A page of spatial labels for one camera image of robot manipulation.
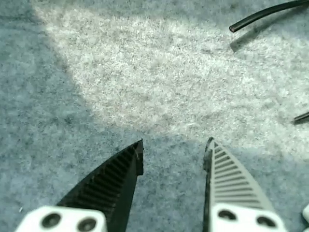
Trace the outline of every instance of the carpet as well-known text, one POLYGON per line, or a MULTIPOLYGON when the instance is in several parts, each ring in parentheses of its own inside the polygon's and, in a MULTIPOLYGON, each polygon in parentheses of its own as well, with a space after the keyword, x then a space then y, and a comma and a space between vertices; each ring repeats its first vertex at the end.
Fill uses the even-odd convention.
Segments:
POLYGON ((55 204, 143 139, 128 232, 202 228, 214 137, 287 228, 309 203, 309 15, 230 24, 282 0, 2 0, 0 227, 55 204))

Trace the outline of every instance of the black wire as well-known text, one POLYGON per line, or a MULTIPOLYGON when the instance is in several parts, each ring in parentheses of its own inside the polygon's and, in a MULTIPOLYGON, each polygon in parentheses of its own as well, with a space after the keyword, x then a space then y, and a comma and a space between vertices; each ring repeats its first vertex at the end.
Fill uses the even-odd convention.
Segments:
POLYGON ((283 3, 283 4, 280 4, 280 5, 272 6, 272 7, 266 8, 264 10, 256 12, 255 14, 252 14, 251 16, 244 18, 243 20, 231 25, 229 27, 229 29, 230 29, 231 32, 236 32, 236 31, 244 28, 245 26, 255 22, 256 20, 264 18, 268 15, 271 15, 271 14, 279 12, 279 11, 291 9, 291 8, 294 8, 294 7, 297 7, 297 6, 303 6, 303 5, 306 5, 306 4, 309 5, 309 0, 295 0, 295 1, 283 3))
POLYGON ((308 119, 309 119, 309 112, 295 117, 293 122, 294 122, 294 124, 300 124, 300 123, 303 123, 303 122, 307 122, 308 119))

